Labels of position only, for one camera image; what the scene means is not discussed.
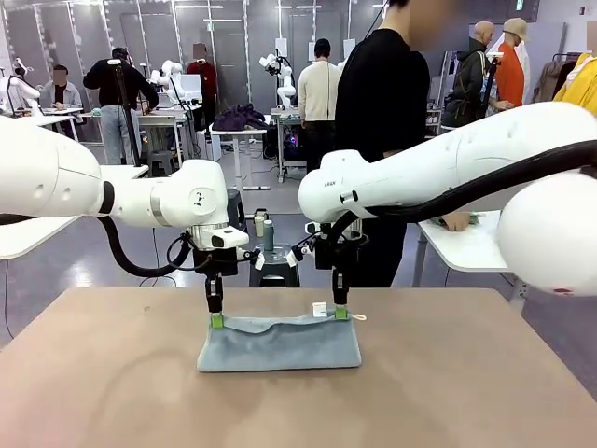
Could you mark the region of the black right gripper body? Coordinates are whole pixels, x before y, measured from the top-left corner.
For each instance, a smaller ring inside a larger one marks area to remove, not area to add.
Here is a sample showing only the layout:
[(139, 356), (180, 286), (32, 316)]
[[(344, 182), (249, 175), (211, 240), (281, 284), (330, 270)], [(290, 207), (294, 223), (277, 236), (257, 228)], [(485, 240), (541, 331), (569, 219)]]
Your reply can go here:
[(366, 235), (348, 238), (341, 235), (336, 242), (317, 237), (314, 243), (315, 268), (317, 270), (348, 270), (357, 263), (359, 249), (368, 243)]

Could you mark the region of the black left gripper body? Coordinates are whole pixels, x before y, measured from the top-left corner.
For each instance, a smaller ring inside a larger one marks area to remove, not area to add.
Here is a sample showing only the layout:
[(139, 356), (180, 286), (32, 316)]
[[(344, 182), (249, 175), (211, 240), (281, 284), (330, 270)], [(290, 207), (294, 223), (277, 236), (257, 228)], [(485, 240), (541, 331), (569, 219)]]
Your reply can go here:
[(236, 249), (213, 251), (193, 250), (195, 272), (204, 275), (235, 276), (238, 274)]

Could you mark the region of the light blue towel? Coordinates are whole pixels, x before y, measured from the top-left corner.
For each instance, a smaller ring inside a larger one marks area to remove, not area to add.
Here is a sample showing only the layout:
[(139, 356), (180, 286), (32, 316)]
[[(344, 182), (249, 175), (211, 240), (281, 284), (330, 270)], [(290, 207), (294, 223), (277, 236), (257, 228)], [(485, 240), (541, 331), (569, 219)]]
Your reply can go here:
[(308, 315), (218, 315), (197, 360), (200, 372), (303, 371), (358, 368), (354, 320), (345, 307), (315, 302)]

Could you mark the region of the small grey stool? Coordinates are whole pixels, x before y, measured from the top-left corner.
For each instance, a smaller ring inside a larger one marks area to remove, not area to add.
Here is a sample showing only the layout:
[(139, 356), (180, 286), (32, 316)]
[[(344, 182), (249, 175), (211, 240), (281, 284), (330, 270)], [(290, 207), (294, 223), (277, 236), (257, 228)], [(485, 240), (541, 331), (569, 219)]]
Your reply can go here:
[(151, 177), (165, 177), (175, 171), (174, 154), (171, 150), (153, 151), (147, 155)]

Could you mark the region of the white computer tower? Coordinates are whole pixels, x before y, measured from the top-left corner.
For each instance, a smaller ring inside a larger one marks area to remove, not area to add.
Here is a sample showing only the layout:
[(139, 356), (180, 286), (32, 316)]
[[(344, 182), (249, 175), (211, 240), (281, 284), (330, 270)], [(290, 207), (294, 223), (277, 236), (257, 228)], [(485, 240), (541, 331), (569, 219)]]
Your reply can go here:
[(211, 136), (207, 130), (196, 132), (201, 159), (219, 162), (222, 157), (220, 136)]

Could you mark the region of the purple clothes pile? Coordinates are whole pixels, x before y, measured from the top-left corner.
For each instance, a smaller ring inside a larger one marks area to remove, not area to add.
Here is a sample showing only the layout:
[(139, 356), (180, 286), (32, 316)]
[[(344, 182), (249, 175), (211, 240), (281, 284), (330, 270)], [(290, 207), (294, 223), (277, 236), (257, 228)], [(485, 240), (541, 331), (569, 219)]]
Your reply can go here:
[(235, 132), (249, 129), (267, 130), (269, 123), (265, 116), (254, 108), (252, 103), (234, 105), (215, 117), (214, 131)]

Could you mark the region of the metal robot table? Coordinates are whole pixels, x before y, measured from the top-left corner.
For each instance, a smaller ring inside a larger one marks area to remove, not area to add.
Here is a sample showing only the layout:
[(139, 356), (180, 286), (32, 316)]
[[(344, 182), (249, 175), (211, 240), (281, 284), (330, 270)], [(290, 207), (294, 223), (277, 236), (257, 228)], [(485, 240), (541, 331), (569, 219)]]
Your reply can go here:
[(285, 157), (284, 142), (285, 130), (291, 130), (294, 126), (301, 123), (298, 110), (295, 107), (282, 109), (275, 107), (271, 110), (271, 119), (276, 126), (277, 138), (277, 161), (278, 161), (278, 175), (277, 180), (279, 184), (285, 181), (288, 170), (292, 168), (305, 168), (307, 163), (301, 159), (291, 159), (288, 161)]

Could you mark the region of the grey desk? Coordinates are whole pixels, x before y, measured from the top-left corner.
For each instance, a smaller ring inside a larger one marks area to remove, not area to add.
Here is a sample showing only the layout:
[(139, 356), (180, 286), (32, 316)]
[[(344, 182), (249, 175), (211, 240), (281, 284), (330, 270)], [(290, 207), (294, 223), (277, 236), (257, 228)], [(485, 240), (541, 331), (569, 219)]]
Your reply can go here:
[(171, 150), (175, 171), (192, 157), (192, 124), (183, 110), (157, 110), (139, 117), (142, 158), (153, 151)]

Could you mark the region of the person in black t-shirt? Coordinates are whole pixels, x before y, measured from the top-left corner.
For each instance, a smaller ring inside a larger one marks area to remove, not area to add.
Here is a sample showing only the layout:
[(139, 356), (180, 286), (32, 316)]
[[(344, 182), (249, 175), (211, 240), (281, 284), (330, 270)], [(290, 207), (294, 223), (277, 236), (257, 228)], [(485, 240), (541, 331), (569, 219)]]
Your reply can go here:
[[(368, 161), (422, 143), (428, 64), (410, 47), (418, 0), (388, 0), (379, 28), (354, 49), (342, 69), (335, 114), (335, 148), (356, 150)], [(406, 224), (393, 218), (362, 225), (368, 243), (358, 252), (352, 287), (390, 287), (402, 260)]]

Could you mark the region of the white monitor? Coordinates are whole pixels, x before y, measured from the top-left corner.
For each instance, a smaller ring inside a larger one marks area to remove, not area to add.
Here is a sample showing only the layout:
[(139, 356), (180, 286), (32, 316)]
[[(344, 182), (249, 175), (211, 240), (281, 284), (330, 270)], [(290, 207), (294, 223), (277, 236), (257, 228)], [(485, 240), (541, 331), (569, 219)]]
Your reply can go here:
[(182, 87), (182, 98), (187, 102), (202, 102), (201, 76), (196, 74), (184, 74), (180, 77)]

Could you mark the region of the mannequin in dark jacket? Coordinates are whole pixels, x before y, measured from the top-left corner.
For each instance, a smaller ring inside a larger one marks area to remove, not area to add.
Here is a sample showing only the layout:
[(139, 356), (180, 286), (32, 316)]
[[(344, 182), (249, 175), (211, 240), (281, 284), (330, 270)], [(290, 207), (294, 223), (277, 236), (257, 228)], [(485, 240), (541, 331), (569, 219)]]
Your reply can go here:
[(440, 130), (450, 132), (481, 118), (481, 89), (488, 60), (485, 54), (493, 39), (494, 25), (490, 21), (475, 24), (469, 37), (469, 48), (457, 52), (458, 67), (451, 93), (444, 101)]

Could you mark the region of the long white desk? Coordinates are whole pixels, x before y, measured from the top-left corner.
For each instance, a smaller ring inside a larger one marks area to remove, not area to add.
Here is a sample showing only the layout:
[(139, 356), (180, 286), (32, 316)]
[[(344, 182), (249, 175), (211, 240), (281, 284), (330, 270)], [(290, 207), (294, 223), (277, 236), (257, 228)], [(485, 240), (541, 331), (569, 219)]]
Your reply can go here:
[(76, 142), (79, 142), (77, 130), (75, 127), (75, 116), (73, 115), (74, 110), (65, 109), (63, 111), (58, 111), (57, 113), (53, 113), (50, 115), (44, 115), (42, 112), (39, 114), (32, 115), (30, 117), (23, 117), (21, 118), (22, 121), (27, 121), (30, 124), (35, 126), (49, 126), (52, 124), (58, 124), (61, 122), (68, 122), (71, 127), (71, 132), (73, 134), (73, 139)]

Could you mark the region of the seated person grey jacket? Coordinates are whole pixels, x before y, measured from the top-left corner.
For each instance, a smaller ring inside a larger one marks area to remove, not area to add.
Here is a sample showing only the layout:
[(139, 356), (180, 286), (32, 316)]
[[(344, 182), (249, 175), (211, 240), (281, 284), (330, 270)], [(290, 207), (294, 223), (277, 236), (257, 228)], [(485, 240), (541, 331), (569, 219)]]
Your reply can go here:
[(72, 124), (61, 122), (62, 132), (69, 138), (74, 138), (73, 128), (76, 124), (83, 122), (80, 114), (83, 112), (83, 104), (80, 93), (75, 84), (68, 80), (68, 69), (66, 66), (57, 64), (52, 70), (52, 80), (40, 91), (39, 103), (42, 108), (62, 110), (73, 110), (74, 118)]

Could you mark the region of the mannequin in orange top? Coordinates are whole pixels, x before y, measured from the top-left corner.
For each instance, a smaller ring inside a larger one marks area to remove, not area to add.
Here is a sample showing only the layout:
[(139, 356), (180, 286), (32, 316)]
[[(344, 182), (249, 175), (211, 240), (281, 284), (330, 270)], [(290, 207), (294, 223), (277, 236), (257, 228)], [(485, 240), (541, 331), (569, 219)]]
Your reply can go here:
[(503, 56), (499, 59), (494, 84), (496, 95), (490, 99), (495, 112), (502, 112), (521, 106), (525, 91), (525, 73), (516, 48), (526, 40), (528, 24), (522, 18), (511, 18), (503, 26), (503, 38), (496, 51)]

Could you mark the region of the yellow jacket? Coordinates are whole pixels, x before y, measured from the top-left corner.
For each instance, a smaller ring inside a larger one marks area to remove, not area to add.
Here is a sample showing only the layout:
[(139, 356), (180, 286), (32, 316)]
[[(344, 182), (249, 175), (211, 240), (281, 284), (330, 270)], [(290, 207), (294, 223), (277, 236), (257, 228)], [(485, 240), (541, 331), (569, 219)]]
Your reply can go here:
[(580, 55), (554, 101), (578, 105), (597, 118), (597, 56), (591, 53)]

